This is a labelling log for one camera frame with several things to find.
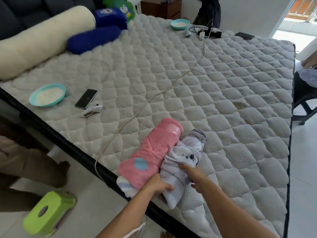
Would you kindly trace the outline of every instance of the mattress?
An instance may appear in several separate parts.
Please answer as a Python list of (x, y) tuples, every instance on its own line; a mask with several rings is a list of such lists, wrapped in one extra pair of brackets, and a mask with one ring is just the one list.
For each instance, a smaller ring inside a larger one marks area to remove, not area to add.
[[(113, 43), (80, 56), (63, 53), (0, 87), (116, 175), (161, 119), (179, 121), (184, 136), (203, 129), (207, 144), (198, 165), (237, 205), (283, 237), (294, 45), (258, 36), (244, 40), (231, 31), (204, 45), (196, 34), (185, 38), (172, 30), (170, 22), (137, 15)], [(204, 51), (192, 71), (159, 94), (192, 69)], [(56, 82), (67, 88), (59, 104), (29, 104), (34, 90)], [(83, 119), (74, 105), (88, 88), (98, 90), (94, 102), (103, 111)], [(204, 199), (190, 187), (168, 212), (201, 237), (220, 237)]]

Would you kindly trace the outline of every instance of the hand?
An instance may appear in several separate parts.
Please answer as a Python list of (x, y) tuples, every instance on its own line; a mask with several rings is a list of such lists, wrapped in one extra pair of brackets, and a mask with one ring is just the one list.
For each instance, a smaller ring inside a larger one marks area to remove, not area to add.
[(166, 190), (173, 190), (174, 188), (172, 185), (162, 181), (159, 174), (154, 174), (151, 178), (147, 180), (142, 189), (150, 191), (151, 193), (153, 193), (153, 196), (157, 196), (159, 194), (162, 194)]
[(203, 171), (198, 167), (193, 168), (187, 164), (180, 164), (179, 168), (187, 172), (193, 183), (195, 183), (192, 184), (192, 188), (201, 194), (203, 192), (203, 184), (206, 180), (208, 180)]

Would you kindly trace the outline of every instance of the pink rolled blanket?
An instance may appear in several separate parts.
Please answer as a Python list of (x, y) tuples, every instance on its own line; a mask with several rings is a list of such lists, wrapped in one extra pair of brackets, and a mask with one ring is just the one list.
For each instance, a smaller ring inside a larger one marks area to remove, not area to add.
[(159, 172), (165, 155), (178, 143), (182, 132), (183, 127), (176, 120), (162, 119), (132, 157), (120, 164), (120, 175), (139, 190), (148, 178)]

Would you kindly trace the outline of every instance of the wooden drawer cabinet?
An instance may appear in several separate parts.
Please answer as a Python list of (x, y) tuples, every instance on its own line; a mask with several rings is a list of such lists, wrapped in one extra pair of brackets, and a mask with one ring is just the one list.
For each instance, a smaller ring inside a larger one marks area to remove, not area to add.
[(166, 0), (142, 0), (142, 14), (164, 19), (179, 19), (181, 17), (182, 0), (170, 0), (171, 3), (161, 3)]

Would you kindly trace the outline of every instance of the teal bowl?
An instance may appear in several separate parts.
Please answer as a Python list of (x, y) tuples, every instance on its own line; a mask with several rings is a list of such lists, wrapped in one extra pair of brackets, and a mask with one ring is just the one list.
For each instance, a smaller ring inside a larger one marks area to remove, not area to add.
[[(61, 97), (60, 97), (58, 100), (56, 100), (56, 101), (54, 101), (54, 102), (52, 102), (52, 103), (50, 103), (50, 104), (39, 105), (39, 104), (36, 102), (37, 95), (38, 95), (40, 92), (42, 92), (42, 91), (44, 91), (44, 90), (47, 90), (47, 89), (51, 89), (51, 88), (60, 88), (61, 90), (63, 90), (63, 94), (61, 95)], [(53, 105), (59, 103), (59, 102), (65, 97), (65, 93), (66, 93), (66, 88), (65, 88), (64, 85), (62, 85), (62, 84), (60, 84), (60, 83), (52, 83), (52, 84), (45, 85), (45, 86), (43, 86), (43, 87), (41, 87), (41, 88), (35, 90), (35, 91), (31, 94), (31, 96), (30, 96), (30, 98), (29, 98), (29, 102), (30, 102), (30, 104), (32, 104), (33, 106), (37, 106), (37, 107), (50, 107), (50, 106), (53, 106)]]
[(171, 22), (171, 27), (175, 30), (185, 30), (191, 22), (186, 19), (176, 19)]

